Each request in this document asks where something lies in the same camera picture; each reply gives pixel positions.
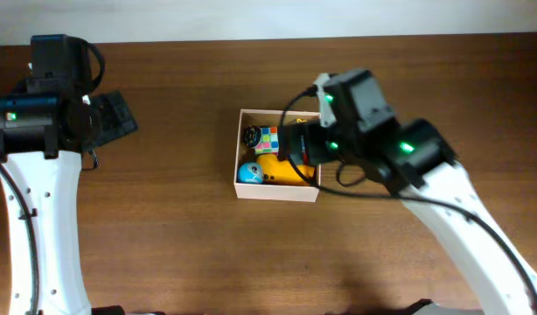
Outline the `multicolour puzzle cube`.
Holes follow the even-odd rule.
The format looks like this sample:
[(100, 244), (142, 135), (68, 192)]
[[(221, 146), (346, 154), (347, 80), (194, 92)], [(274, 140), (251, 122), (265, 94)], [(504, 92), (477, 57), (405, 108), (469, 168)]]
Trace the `multicolour puzzle cube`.
[(261, 127), (261, 137), (255, 146), (255, 154), (278, 154), (280, 145), (277, 127)]

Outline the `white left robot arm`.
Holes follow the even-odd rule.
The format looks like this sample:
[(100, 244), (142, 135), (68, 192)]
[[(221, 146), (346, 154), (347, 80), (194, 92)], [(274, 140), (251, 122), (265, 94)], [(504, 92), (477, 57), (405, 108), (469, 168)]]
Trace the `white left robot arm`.
[(119, 92), (98, 94), (104, 63), (82, 38), (31, 38), (29, 75), (0, 98), (0, 182), (10, 237), (12, 314), (95, 314), (80, 266), (83, 158), (137, 130)]

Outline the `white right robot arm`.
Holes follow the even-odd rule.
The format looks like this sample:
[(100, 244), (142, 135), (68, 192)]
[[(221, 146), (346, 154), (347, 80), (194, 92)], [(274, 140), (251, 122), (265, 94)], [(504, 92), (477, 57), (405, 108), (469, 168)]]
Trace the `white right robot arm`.
[(482, 314), (537, 314), (537, 273), (478, 196), (456, 153), (430, 122), (401, 123), (365, 68), (323, 73), (303, 91), (320, 117), (278, 126), (291, 165), (342, 161), (381, 184), (435, 236)]

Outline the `blue toy ball with eyes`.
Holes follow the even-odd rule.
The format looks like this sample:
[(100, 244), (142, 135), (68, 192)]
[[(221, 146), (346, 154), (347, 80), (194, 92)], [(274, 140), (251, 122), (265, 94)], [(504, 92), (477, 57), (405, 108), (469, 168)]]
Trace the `blue toy ball with eyes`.
[(237, 172), (237, 181), (242, 184), (262, 184), (263, 183), (262, 166), (255, 162), (243, 164)]

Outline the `black round spinning top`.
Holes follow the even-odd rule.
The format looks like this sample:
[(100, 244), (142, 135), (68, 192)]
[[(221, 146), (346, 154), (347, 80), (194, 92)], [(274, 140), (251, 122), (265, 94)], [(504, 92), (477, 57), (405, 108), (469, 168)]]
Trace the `black round spinning top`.
[(262, 128), (259, 126), (248, 126), (241, 133), (241, 141), (248, 148), (256, 148), (262, 140)]

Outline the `yellow rubber whale toy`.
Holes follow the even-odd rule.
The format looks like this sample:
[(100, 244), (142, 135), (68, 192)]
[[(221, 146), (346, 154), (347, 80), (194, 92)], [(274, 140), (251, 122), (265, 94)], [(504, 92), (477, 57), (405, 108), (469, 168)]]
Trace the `yellow rubber whale toy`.
[(282, 186), (307, 186), (291, 166), (288, 160), (279, 160), (277, 155), (262, 154), (256, 159), (256, 163), (262, 168), (264, 184)]

